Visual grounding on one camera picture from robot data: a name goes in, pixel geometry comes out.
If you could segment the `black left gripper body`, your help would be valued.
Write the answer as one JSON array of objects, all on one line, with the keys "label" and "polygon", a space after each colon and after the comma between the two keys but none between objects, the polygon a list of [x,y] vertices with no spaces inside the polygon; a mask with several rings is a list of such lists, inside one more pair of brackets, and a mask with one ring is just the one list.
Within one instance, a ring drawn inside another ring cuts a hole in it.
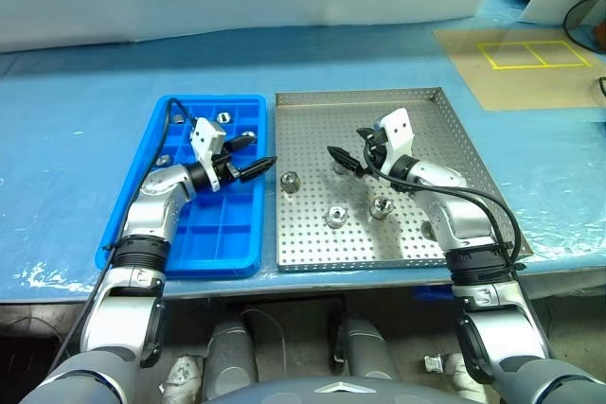
[{"label": "black left gripper body", "polygon": [[227,148],[212,156],[212,166],[220,183],[233,183],[241,176],[241,172],[232,163],[232,158],[233,153]]}]

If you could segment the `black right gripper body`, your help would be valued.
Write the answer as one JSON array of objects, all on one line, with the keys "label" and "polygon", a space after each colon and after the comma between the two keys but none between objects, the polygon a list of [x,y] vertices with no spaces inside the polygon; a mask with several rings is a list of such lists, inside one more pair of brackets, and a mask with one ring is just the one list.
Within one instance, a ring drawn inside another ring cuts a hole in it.
[{"label": "black right gripper body", "polygon": [[387,168],[383,168],[387,157],[387,135],[385,131],[378,131],[377,137],[375,141],[365,141],[365,144],[368,146],[368,152],[370,156],[370,161],[373,166],[377,168],[382,173],[389,173]]}]

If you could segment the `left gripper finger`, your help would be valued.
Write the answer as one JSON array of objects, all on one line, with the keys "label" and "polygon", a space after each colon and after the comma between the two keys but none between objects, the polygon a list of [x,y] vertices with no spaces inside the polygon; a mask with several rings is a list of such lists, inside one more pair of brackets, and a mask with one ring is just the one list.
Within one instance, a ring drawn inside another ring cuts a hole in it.
[{"label": "left gripper finger", "polygon": [[257,137],[251,134],[241,134],[224,142],[224,149],[227,152],[237,152],[246,147],[255,144]]},{"label": "left gripper finger", "polygon": [[239,170],[238,179],[243,183],[249,182],[259,176],[262,176],[265,172],[271,169],[275,163],[275,156],[261,158],[250,164],[248,167],[241,168]]}]

